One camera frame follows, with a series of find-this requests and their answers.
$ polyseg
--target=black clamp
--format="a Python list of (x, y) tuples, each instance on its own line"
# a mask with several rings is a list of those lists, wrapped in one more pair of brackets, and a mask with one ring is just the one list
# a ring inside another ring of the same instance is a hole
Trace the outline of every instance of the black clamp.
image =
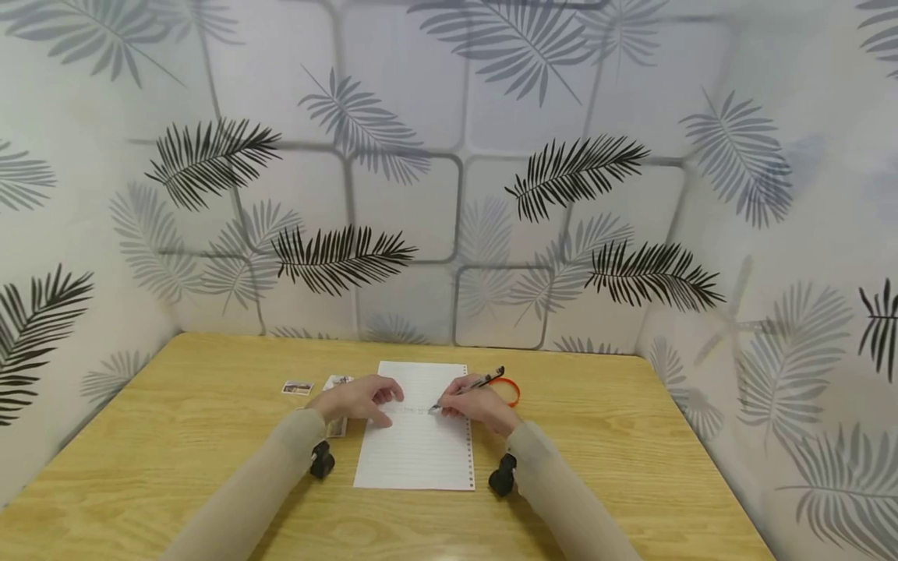
[(309, 473), (318, 479), (326, 478), (330, 471), (334, 469), (334, 464), (337, 463), (330, 453), (328, 441), (322, 440), (317, 446), (312, 448), (312, 456), (314, 460), (312, 460), (312, 467), (309, 468)]
[(512, 488), (515, 486), (515, 472), (517, 467), (517, 459), (511, 454), (502, 456), (499, 461), (499, 468), (489, 476), (489, 488), (496, 492), (500, 497), (508, 496)]

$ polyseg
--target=black pen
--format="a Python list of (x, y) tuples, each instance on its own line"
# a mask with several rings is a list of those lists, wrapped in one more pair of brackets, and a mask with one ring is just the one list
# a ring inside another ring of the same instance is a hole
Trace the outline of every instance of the black pen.
[[(477, 388), (482, 388), (483, 386), (487, 385), (488, 383), (495, 380), (496, 378), (501, 378), (503, 375), (505, 375), (505, 366), (499, 366), (496, 369), (495, 374), (487, 374), (486, 376), (483, 376), (482, 378), (478, 378), (477, 380), (473, 381), (471, 383), (471, 385), (465, 386), (463, 388), (459, 388), (458, 391), (456, 391), (453, 395), (460, 396), (463, 393), (468, 393), (471, 390), (476, 390)], [(438, 410), (439, 408), (440, 408), (440, 405), (437, 403), (433, 407), (430, 408), (428, 413), (433, 413), (434, 411)]]

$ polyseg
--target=wallpaper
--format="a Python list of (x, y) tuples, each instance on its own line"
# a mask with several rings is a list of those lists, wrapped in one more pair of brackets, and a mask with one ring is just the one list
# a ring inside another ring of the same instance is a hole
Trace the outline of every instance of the wallpaper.
[(0, 28), (0, 503), (179, 331), (635, 354), (778, 558), (898, 560), (894, 0)]

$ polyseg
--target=sleeve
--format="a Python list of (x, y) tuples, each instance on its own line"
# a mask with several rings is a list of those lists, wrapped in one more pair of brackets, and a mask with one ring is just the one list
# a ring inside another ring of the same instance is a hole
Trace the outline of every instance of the sleeve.
[(206, 501), (160, 561), (246, 561), (284, 499), (312, 465), (324, 418), (298, 409)]
[(639, 561), (601, 501), (532, 422), (508, 437), (518, 492), (546, 522), (568, 561)]

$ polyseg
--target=orange rubber band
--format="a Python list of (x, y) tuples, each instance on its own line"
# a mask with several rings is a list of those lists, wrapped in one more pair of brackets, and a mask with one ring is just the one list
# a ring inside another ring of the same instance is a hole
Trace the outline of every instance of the orange rubber band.
[(491, 383), (491, 384), (505, 383), (515, 389), (515, 394), (517, 394), (517, 397), (515, 398), (514, 401), (512, 401), (511, 403), (508, 404), (509, 407), (511, 407), (511, 408), (514, 407), (515, 405), (517, 405), (517, 402), (521, 400), (521, 389), (517, 387), (517, 384), (513, 380), (509, 380), (508, 378), (496, 378), (495, 380), (492, 380), (489, 383)]

